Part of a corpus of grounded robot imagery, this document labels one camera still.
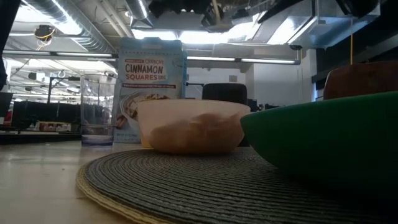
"table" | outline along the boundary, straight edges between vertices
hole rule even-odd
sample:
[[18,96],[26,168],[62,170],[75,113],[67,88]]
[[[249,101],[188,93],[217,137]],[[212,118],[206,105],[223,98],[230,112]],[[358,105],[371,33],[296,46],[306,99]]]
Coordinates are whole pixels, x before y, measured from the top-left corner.
[[0,146],[0,223],[131,223],[84,196],[75,174],[88,161],[140,148],[80,141]]

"green bowl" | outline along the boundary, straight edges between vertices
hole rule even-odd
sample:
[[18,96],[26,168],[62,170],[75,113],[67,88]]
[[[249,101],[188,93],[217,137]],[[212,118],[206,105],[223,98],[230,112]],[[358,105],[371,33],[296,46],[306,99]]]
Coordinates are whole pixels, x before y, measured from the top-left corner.
[[398,198],[398,91],[286,106],[244,116],[265,160],[327,187]]

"cereal box image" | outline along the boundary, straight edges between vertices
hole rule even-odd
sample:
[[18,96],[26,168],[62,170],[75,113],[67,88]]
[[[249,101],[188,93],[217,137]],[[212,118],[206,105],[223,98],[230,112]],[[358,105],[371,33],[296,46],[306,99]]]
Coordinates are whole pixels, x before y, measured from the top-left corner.
[[121,90],[115,90],[114,142],[140,143],[138,102],[185,95],[187,54],[179,40],[124,38],[119,50]]

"drinking glass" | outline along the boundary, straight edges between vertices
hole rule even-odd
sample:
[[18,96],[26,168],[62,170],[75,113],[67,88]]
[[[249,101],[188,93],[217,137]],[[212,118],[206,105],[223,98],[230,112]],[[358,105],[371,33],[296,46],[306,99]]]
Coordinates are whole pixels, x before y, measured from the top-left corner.
[[108,146],[113,143],[114,94],[121,81],[106,75],[81,76],[81,143]]

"woven placemat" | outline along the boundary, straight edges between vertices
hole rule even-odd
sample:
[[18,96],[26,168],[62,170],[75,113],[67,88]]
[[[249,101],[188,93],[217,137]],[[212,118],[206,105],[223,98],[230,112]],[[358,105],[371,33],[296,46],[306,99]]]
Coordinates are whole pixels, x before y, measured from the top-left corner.
[[387,222],[302,187],[252,149],[209,157],[119,152],[83,166],[77,185],[137,223]]

